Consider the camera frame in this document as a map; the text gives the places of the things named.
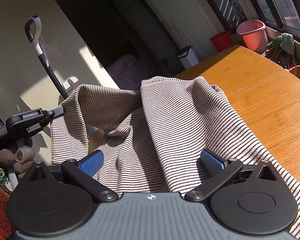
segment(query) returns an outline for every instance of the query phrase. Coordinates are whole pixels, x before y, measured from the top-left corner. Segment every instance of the ribbed gray surface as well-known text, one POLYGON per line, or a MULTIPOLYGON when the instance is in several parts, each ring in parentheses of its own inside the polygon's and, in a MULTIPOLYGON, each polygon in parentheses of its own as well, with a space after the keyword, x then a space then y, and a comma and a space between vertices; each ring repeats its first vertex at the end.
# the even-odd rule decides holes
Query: ribbed gray surface
MULTIPOLYGON (((20 239, 33 240, 29 236, 20 239)), ((183 200, 179 193, 124 193, 103 203, 82 227, 51 240, 242 240, 256 239, 231 232, 209 215, 205 206, 183 200)), ((263 240, 295 240, 287 232, 263 240)))

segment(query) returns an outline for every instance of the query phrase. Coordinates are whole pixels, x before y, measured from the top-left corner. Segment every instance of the striped cloth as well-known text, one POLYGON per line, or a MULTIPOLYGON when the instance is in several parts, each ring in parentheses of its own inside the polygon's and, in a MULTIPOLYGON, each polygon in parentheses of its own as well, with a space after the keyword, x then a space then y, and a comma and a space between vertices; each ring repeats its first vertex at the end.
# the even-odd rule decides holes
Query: striped cloth
POLYGON ((300 239, 300 183, 267 151, 216 85, 154 77, 140 91, 81 85, 53 120, 52 163, 88 154, 85 125, 105 131, 104 165, 93 176, 118 192, 182 195, 207 178, 198 158, 208 148, 245 164, 269 159, 295 196, 299 213, 290 232, 300 239))

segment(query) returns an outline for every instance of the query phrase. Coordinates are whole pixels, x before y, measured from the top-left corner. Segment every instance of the wooden table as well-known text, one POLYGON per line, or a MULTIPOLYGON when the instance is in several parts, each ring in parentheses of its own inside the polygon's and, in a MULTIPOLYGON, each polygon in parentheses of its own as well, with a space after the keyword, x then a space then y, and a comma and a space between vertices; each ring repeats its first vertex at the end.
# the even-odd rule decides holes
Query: wooden table
POLYGON ((300 80, 272 61, 233 46, 180 73, 218 85, 277 161, 300 182, 300 80))

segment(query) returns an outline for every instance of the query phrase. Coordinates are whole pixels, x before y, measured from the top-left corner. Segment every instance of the screw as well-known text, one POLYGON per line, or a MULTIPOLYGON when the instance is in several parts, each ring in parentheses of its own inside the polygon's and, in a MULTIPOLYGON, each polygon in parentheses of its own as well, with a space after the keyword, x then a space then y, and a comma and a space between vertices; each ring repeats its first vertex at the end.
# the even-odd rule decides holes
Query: screw
POLYGON ((203 193, 199 190, 191 190, 187 194, 192 199, 199 199, 203 197, 203 193))
POLYGON ((110 200, 110 199, 113 199, 115 196, 116 196, 116 194, 110 190, 105 190, 100 193, 100 197, 103 200, 110 200))

